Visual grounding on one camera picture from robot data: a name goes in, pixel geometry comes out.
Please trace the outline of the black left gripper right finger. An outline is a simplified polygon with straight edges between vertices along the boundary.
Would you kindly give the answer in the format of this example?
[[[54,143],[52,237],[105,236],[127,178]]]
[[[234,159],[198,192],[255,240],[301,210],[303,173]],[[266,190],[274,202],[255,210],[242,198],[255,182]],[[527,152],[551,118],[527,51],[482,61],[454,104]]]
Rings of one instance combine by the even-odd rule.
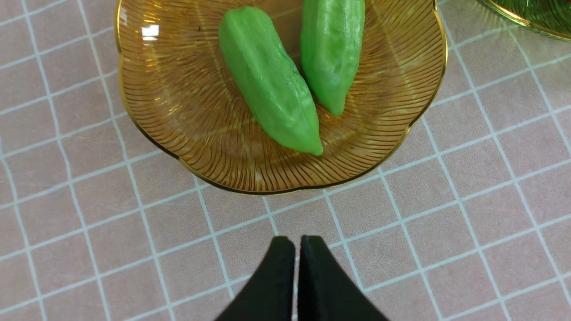
[[[323,238],[303,235],[300,246],[300,321],[388,320],[345,274]]]

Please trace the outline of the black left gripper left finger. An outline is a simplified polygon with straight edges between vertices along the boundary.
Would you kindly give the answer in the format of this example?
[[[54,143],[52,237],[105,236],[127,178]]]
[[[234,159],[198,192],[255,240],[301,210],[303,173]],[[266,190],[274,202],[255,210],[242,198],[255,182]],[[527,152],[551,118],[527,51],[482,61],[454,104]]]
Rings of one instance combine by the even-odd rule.
[[[294,281],[294,244],[275,236],[258,268],[217,321],[290,321]]]

